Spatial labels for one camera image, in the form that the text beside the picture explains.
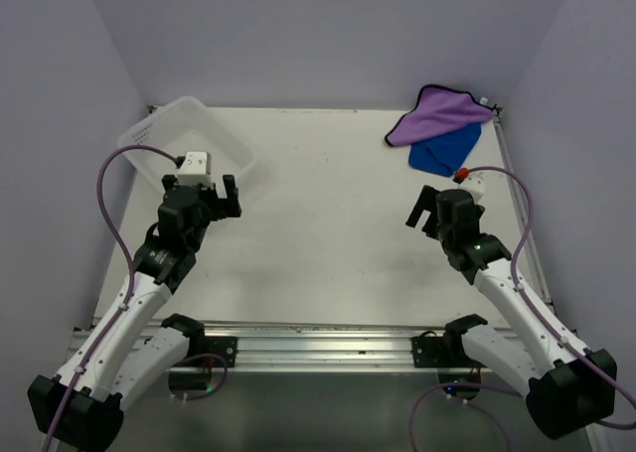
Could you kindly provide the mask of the purple towel black trim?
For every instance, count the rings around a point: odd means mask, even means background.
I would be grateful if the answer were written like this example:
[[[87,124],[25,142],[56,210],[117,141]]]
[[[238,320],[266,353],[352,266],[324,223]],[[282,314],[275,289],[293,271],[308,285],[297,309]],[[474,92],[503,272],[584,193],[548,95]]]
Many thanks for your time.
[[[404,114],[385,136],[390,147],[404,147],[457,131],[493,118],[494,109],[469,91],[427,84],[418,93],[414,108]]]

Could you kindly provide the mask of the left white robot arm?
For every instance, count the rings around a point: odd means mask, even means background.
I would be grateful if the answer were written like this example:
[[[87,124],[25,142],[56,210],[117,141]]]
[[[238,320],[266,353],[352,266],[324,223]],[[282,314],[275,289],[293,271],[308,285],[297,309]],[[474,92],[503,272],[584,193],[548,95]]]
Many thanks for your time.
[[[226,194],[214,185],[187,186],[174,175],[158,220],[145,234],[120,292],[84,343],[52,377],[37,376],[28,389],[36,424],[46,437],[80,451],[104,451],[118,435],[126,411],[174,366],[217,367],[231,361],[209,347],[202,323],[173,314],[141,347],[135,344],[155,313],[196,263],[208,226],[241,215],[239,189],[225,175]]]

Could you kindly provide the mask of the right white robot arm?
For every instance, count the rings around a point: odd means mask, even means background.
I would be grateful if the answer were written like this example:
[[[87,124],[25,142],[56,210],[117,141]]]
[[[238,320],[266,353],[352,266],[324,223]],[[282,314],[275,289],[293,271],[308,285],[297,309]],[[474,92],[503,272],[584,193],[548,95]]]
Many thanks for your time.
[[[512,255],[501,240],[480,228],[484,213],[462,189],[424,186],[406,221],[437,240],[450,266],[486,297],[519,340],[501,336],[477,314],[460,317],[440,337],[412,339],[413,355],[429,356],[443,367],[481,365],[510,385],[549,439],[559,439],[614,411],[612,382],[617,366],[605,350],[591,350],[541,301],[530,285],[511,272]]]

